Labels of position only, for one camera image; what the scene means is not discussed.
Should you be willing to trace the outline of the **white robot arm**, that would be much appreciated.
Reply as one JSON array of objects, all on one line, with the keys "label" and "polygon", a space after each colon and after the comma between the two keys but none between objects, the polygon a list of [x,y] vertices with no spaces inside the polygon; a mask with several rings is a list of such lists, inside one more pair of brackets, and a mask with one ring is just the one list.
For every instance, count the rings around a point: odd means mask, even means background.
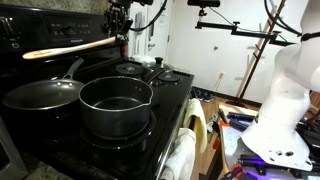
[{"label": "white robot arm", "polygon": [[310,106],[309,93],[320,91],[320,0],[308,0],[300,27],[300,42],[275,56],[269,93],[241,139],[269,164],[310,171],[309,148],[296,126]]}]

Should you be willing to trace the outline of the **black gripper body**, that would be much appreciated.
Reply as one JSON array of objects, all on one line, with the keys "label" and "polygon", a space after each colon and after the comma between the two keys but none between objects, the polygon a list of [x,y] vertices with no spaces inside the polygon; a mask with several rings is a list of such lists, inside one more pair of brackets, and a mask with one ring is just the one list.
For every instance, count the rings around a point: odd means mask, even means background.
[{"label": "black gripper body", "polygon": [[128,15],[131,0],[108,0],[110,6],[104,12],[102,30],[109,35],[126,35],[133,20]]}]

